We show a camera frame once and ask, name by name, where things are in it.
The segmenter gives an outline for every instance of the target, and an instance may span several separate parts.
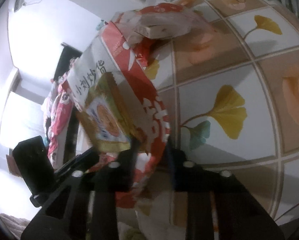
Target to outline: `clothing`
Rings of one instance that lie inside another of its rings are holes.
[[[58,89],[58,82],[54,81],[51,86],[51,91],[49,92],[47,98],[45,98],[44,103],[41,107],[41,110],[44,112],[43,126],[44,126],[44,131],[45,131],[46,136],[48,134],[48,129],[51,126],[51,121],[50,121],[51,109],[52,109],[53,103],[55,101],[55,98],[57,97],[57,94],[58,94],[57,89]]]
[[[48,130],[48,138],[50,139],[48,157],[52,153],[57,152],[58,141],[57,136],[66,126],[73,108],[73,102],[69,98],[69,94],[63,89],[62,84],[67,79],[67,73],[59,78],[58,95],[56,96],[51,108],[51,126]]]
[[[17,239],[20,239],[23,231],[30,223],[29,220],[26,220],[24,218],[16,218],[6,214],[0,214],[0,217],[3,220],[4,224],[7,226],[7,228]]]

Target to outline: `plastic bag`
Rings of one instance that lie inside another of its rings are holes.
[[[97,92],[98,89],[96,89],[103,77],[106,77],[104,83],[109,85],[108,92],[103,95],[106,94],[108,98],[99,96],[102,93]],[[100,31],[99,36],[75,61],[63,88],[67,90],[77,109],[82,113],[88,112],[91,102],[93,103],[95,99],[96,109],[99,102],[102,102],[107,111],[104,111],[104,108],[100,109],[101,115],[105,116],[111,112],[114,119],[113,122],[110,117],[110,124],[103,125],[108,125],[107,131],[111,132],[113,137],[120,135],[117,133],[116,125],[122,130],[123,128],[113,113],[115,107],[119,107],[119,102],[112,98],[116,105],[112,108],[108,101],[112,100],[111,94],[115,94],[123,100],[128,116],[131,118],[132,127],[137,131],[135,136],[140,136],[142,147],[137,157],[132,189],[130,192],[117,192],[116,205],[122,208],[133,208],[138,195],[163,155],[170,134],[170,125],[167,110],[158,96],[157,90],[138,64],[134,52],[128,46],[122,33],[112,22]],[[119,95],[113,93],[113,89],[116,88]],[[92,121],[87,119],[84,127],[87,127],[88,130],[88,127],[92,125]],[[100,169],[108,162],[115,160],[117,156],[118,154],[115,152],[104,151],[100,162],[91,170]]]
[[[117,13],[112,22],[134,51],[140,66],[146,67],[150,40],[165,40],[189,33],[193,28],[212,33],[213,28],[203,17],[191,10],[171,3],[160,3],[141,10]]]
[[[104,73],[97,85],[89,89],[85,110],[77,116],[92,144],[101,152],[128,150],[132,137],[141,141],[110,72]]]

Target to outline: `tile grout line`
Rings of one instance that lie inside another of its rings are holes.
[[[262,1],[264,3],[266,3],[268,5],[268,7],[272,8],[277,14],[279,14],[286,22],[289,23],[289,25],[299,34],[299,31],[294,27],[293,24],[291,24],[282,14],[280,14],[278,11],[275,10],[274,6],[279,6],[278,4],[270,4],[267,0],[264,1],[264,0],[259,0],[259,1]]]
[[[295,46],[295,47],[292,47],[292,48],[283,49],[281,51],[273,52],[273,53],[267,54],[265,56],[257,57],[255,59],[255,61],[261,61],[261,60],[268,59],[268,58],[271,58],[271,57],[280,56],[282,54],[290,53],[290,52],[293,52],[293,51],[296,51],[296,50],[299,50],[299,45]]]
[[[199,81],[199,80],[201,80],[201,79],[205,79],[205,78],[208,78],[208,77],[212,77],[212,76],[215,76],[215,75],[218,75],[218,74],[221,74],[221,73],[230,71],[230,70],[234,70],[234,69],[236,69],[236,68],[240,68],[240,67],[243,67],[243,66],[247,66],[247,65],[250,65],[250,64],[252,64],[252,61],[251,61],[251,60],[246,61],[246,62],[243,62],[243,63],[240,63],[240,64],[237,64],[237,65],[233,65],[233,66],[230,66],[230,67],[227,67],[227,68],[224,68],[224,69],[220,69],[220,70],[218,70],[218,71],[214,71],[214,72],[211,72],[211,73],[208,73],[208,74],[205,74],[205,75],[200,75],[200,76],[198,76],[197,78],[192,78],[192,79],[190,79],[190,80],[187,80],[187,81],[184,81],[184,82],[180,82],[180,83],[177,84],[176,86],[179,88],[179,87],[182,87],[182,86],[184,86],[184,85],[187,85],[187,84],[190,84],[190,83]]]
[[[161,88],[161,89],[158,89],[157,90],[157,93],[162,93],[162,92],[165,92],[167,90],[170,90],[174,87],[174,84],[173,85],[170,85],[170,86],[167,86],[167,87],[164,87],[164,88]]]
[[[276,118],[276,113],[274,111],[274,105],[270,97],[270,92],[268,90],[268,87],[266,85],[266,82],[263,78],[263,75],[259,69],[259,66],[254,62],[254,69],[257,72],[258,79],[260,83],[263,85],[263,90],[265,93],[265,96],[267,97],[268,101],[268,107],[269,111],[271,112],[271,118],[273,119],[274,127],[273,127],[273,132],[276,135],[276,144],[277,144],[277,180],[276,180],[276,185],[275,185],[275,195],[274,198],[272,199],[271,202],[271,210],[270,210],[270,215],[271,217],[274,216],[274,213],[276,211],[277,205],[279,205],[280,200],[278,200],[278,197],[280,195],[280,189],[281,189],[281,172],[282,172],[282,147],[281,147],[281,138],[280,138],[280,133],[279,133],[279,127],[278,127],[278,122]]]
[[[240,34],[237,32],[237,30],[235,30],[235,28],[231,25],[231,23],[227,20],[227,18],[229,17],[223,17],[217,10],[216,8],[214,8],[214,6],[209,3],[208,0],[205,0],[205,2],[208,4],[208,6],[210,6],[219,16],[220,18],[226,23],[226,25],[232,30],[232,32],[234,33],[234,35],[238,38],[238,40],[240,41],[240,43],[242,44],[243,48],[245,49],[245,51],[247,52],[248,56],[250,57],[250,59],[253,61],[254,56],[252,55],[252,53],[249,51],[249,49],[245,46],[245,42],[242,40],[242,37],[240,36]]]
[[[283,18],[283,20],[285,20],[286,22],[288,22],[288,24],[297,32],[297,34],[299,35],[299,31],[295,28],[295,26],[293,24],[291,24],[291,22],[289,22],[282,14],[280,14],[278,11],[275,10],[275,8],[273,6],[271,6],[272,9],[280,16]]]
[[[237,13],[237,14],[233,14],[233,15],[227,16],[227,17],[224,18],[224,20],[227,20],[227,19],[229,19],[231,17],[236,17],[236,16],[239,16],[239,15],[245,14],[247,12],[253,12],[253,11],[258,11],[260,9],[267,9],[267,8],[271,8],[271,6],[267,5],[267,6],[260,7],[260,8],[255,8],[255,9],[252,9],[252,10],[249,10],[249,11],[243,11],[243,12],[240,12],[240,13]]]
[[[268,161],[260,161],[257,163],[251,163],[251,164],[243,164],[243,165],[235,165],[231,166],[229,163],[229,166],[226,167],[213,167],[213,168],[204,168],[204,170],[207,171],[223,171],[223,170],[239,170],[239,169],[246,169],[246,168],[254,168],[258,166],[264,166],[268,164],[278,163],[278,159],[268,160]]]
[[[282,161],[288,161],[288,160],[290,160],[290,159],[294,159],[294,158],[296,158],[296,157],[298,157],[298,156],[299,156],[299,152],[292,153],[292,154],[283,156],[283,157],[282,157]]]

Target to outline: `red plastic wrapper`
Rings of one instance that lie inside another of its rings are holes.
[[[204,30],[209,39],[214,32],[203,17],[183,6],[171,3],[117,13],[112,22],[123,34],[142,67],[148,66],[150,47],[157,40],[181,36],[193,28]]]

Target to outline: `yellow ginkgo leaf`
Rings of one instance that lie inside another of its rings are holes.
[[[219,123],[229,138],[236,140],[243,129],[247,113],[244,107],[239,107],[210,113],[210,116]]]
[[[144,73],[150,80],[154,80],[157,76],[158,69],[159,69],[159,61],[155,59],[151,63],[151,65],[145,68]]]
[[[198,15],[200,16],[204,16],[203,12],[202,11],[199,11],[199,10],[194,10],[195,13],[197,13]]]
[[[237,139],[247,117],[244,98],[230,85],[224,85],[217,93],[213,109],[208,116],[213,117],[231,139]]]
[[[277,35],[283,34],[278,24],[270,18],[261,15],[255,15],[254,20],[257,24],[257,29],[267,30]]]

